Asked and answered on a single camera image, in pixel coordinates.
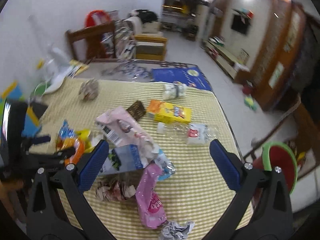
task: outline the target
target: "light pink package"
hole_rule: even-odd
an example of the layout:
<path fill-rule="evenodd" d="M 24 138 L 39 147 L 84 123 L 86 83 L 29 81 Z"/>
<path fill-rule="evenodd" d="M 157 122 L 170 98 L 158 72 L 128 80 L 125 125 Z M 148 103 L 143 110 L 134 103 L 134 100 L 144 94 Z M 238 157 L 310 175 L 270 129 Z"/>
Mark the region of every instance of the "light pink package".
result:
<path fill-rule="evenodd" d="M 150 164 L 144 169 L 136 190 L 136 199 L 141 223 L 148 228 L 156 229 L 167 220 L 162 203 L 153 191 L 162 169 L 156 164 Z"/>
<path fill-rule="evenodd" d="M 152 137 L 123 107 L 106 111 L 96 118 L 96 122 L 106 137 L 117 147 L 137 145 L 144 168 L 157 157 L 157 153 L 153 153 Z"/>

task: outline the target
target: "silver screw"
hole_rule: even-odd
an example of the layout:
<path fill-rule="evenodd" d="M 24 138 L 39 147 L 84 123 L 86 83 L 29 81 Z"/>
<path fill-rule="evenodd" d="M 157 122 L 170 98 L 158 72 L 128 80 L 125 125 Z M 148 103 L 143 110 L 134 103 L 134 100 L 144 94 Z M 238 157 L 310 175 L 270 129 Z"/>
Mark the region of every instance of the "silver screw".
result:
<path fill-rule="evenodd" d="M 281 173 L 282 172 L 282 169 L 278 166 L 275 167 L 275 171 L 276 173 Z"/>
<path fill-rule="evenodd" d="M 252 165 L 251 163 L 245 163 L 245 164 L 244 164 L 244 167 L 245 167 L 247 170 L 252 170 L 253 165 Z"/>
<path fill-rule="evenodd" d="M 38 169 L 38 173 L 39 173 L 39 174 L 44 173 L 44 168 L 39 168 L 39 169 Z"/>
<path fill-rule="evenodd" d="M 75 165 L 73 163 L 70 163 L 67 165 L 67 170 L 72 171 L 75 168 Z"/>

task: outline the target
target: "yellow carton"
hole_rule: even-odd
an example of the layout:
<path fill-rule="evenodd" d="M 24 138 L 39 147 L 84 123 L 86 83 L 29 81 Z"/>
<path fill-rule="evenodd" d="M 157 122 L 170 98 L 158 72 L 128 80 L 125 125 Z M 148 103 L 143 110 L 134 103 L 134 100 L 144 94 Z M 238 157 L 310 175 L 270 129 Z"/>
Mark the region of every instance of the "yellow carton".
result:
<path fill-rule="evenodd" d="M 159 100 L 151 100 L 147 108 L 147 115 L 150 119 L 164 123 L 190 123 L 191 112 L 191 108 L 178 106 Z"/>

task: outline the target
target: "green rim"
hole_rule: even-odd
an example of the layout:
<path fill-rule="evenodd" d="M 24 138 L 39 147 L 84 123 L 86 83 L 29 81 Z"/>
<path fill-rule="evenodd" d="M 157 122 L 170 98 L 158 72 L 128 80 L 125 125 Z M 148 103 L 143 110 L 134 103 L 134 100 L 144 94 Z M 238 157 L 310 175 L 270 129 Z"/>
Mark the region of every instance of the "green rim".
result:
<path fill-rule="evenodd" d="M 287 146 L 286 144 L 282 143 L 282 142 L 268 142 L 268 143 L 265 143 L 263 146 L 262 146 L 262 164 L 263 164 L 263 168 L 266 170 L 266 171 L 272 171 L 272 166 L 271 166 L 271 162 L 270 162 L 270 155 L 269 155 L 269 152 L 270 152 L 270 148 L 272 146 L 279 146 L 281 147 L 282 149 L 286 150 L 287 153 L 289 154 L 289 156 L 291 157 L 291 160 L 292 160 L 292 163 L 293 163 L 293 166 L 294 166 L 294 182 L 293 182 L 293 185 L 292 185 L 292 189 L 290 191 L 290 194 L 293 192 L 294 190 L 294 187 L 296 186 L 296 182 L 297 182 L 297 177 L 298 177 L 298 172 L 297 172 L 297 160 L 296 160 L 296 157 L 294 156 L 292 150 L 290 149 L 289 146 Z"/>

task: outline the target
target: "checkered tablecloth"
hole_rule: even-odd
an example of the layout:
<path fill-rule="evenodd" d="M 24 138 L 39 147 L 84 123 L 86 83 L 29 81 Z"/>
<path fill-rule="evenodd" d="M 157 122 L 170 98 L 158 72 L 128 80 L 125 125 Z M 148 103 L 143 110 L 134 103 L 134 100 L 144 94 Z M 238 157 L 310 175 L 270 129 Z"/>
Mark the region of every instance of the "checkered tablecloth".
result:
<path fill-rule="evenodd" d="M 142 101 L 146 108 L 151 99 L 162 99 L 163 83 L 100 80 L 98 97 L 93 101 L 83 102 L 78 98 L 83 81 L 67 79 L 56 93 L 44 97 L 49 108 L 41 119 L 42 134 L 49 133 L 54 138 L 64 119 L 76 130 L 89 128 L 98 132 L 94 125 L 95 118 L 106 110 L 117 106 L 128 108 L 136 100 Z M 192 122 L 217 126 L 222 145 L 227 151 L 238 155 L 228 123 L 212 92 L 188 88 L 187 96 L 175 99 L 174 103 L 192 109 Z M 182 141 L 157 134 L 157 123 L 146 117 L 140 119 L 139 124 L 160 145 L 177 169 L 176 174 L 158 182 L 155 188 L 168 220 L 176 220 L 179 223 L 194 221 L 196 225 L 189 239 L 202 239 L 224 213 L 235 193 L 228 189 L 209 154 L 208 146 L 187 146 Z M 33 150 L 54 152 L 54 139 L 48 145 Z M 84 196 L 117 239 L 157 239 L 160 228 L 151 230 L 141 225 L 134 198 L 125 202 L 100 202 L 95 198 L 95 187 L 96 182 Z M 60 197 L 70 222 L 79 227 L 63 192 L 60 192 Z M 239 227 L 246 225 L 251 216 L 250 205 Z"/>

